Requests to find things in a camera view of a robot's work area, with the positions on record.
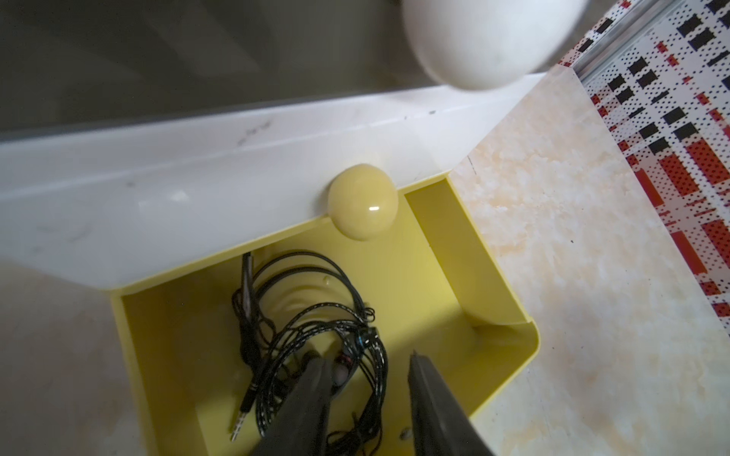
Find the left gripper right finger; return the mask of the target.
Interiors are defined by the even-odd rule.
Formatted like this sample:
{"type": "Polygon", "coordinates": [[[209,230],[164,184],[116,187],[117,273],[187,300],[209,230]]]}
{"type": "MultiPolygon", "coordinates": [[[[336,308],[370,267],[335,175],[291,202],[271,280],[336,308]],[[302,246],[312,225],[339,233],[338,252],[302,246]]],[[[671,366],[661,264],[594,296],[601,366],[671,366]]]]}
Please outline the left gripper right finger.
{"type": "Polygon", "coordinates": [[[412,353],[408,384],[414,454],[494,456],[429,357],[412,353]]]}

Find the black braided earphones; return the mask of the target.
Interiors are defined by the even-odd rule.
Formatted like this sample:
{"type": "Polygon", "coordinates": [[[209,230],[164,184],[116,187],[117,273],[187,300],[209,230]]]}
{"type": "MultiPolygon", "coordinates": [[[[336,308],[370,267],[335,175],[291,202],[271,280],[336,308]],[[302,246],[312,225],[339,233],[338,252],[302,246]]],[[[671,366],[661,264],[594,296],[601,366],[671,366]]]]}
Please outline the black braided earphones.
{"type": "Polygon", "coordinates": [[[327,455],[364,454],[370,442],[377,452],[383,439],[382,409],[388,380],[388,355],[378,331],[372,325],[375,310],[352,308],[335,302],[321,302],[297,313],[284,327],[273,332],[264,344],[262,372],[255,376],[255,420],[260,435],[265,436],[293,387],[279,372],[288,368],[288,361],[306,343],[317,336],[334,333],[340,339],[340,352],[346,358],[348,375],[361,372],[371,388],[362,412],[354,415],[353,427],[347,431],[331,431],[326,435],[327,455]]]}

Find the grey top drawer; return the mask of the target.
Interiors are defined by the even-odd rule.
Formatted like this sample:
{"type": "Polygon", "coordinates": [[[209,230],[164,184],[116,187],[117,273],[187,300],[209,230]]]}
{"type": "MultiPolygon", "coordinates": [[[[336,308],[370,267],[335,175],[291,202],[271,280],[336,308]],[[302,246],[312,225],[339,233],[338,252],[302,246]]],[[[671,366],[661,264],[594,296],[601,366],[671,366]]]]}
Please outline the grey top drawer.
{"type": "Polygon", "coordinates": [[[5,142],[536,71],[584,1],[5,1],[5,142]]]}

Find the yellow bottom drawer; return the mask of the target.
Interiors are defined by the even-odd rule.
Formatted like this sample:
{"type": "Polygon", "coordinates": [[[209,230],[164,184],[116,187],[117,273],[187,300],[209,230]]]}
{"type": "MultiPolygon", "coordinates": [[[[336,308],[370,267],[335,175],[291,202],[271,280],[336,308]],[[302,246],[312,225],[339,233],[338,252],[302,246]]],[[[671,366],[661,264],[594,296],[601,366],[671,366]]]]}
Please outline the yellow bottom drawer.
{"type": "Polygon", "coordinates": [[[325,301],[351,304],[350,288],[375,311],[389,372],[383,433],[361,443],[361,455],[413,453],[402,438],[411,423],[413,353],[433,361],[473,417],[539,352],[535,322],[451,181],[434,178],[400,194],[394,225],[372,241],[347,239],[317,218],[116,291],[112,308],[151,455],[247,455],[259,442],[254,416],[237,439],[230,436],[251,379],[231,305],[248,252],[261,281],[307,267],[262,298],[278,327],[325,301]],[[350,286],[323,275],[330,262],[350,286]]]}

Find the white drawer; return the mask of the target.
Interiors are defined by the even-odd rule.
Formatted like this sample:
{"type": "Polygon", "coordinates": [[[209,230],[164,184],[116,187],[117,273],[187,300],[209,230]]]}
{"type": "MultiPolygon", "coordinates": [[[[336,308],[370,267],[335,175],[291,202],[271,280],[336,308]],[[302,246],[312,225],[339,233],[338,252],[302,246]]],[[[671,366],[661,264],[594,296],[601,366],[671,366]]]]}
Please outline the white drawer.
{"type": "Polygon", "coordinates": [[[1,256],[114,290],[326,211],[366,163],[397,188],[453,169],[539,82],[427,87],[4,142],[1,256]]]}

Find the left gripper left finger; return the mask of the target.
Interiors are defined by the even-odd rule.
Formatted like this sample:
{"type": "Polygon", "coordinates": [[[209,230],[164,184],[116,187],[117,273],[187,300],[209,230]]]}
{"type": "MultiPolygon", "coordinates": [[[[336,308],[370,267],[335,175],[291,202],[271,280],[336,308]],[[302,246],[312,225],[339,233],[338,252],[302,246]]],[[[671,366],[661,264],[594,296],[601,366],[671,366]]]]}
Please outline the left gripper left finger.
{"type": "Polygon", "coordinates": [[[324,455],[332,374],[330,360],[310,361],[251,455],[324,455]]]}

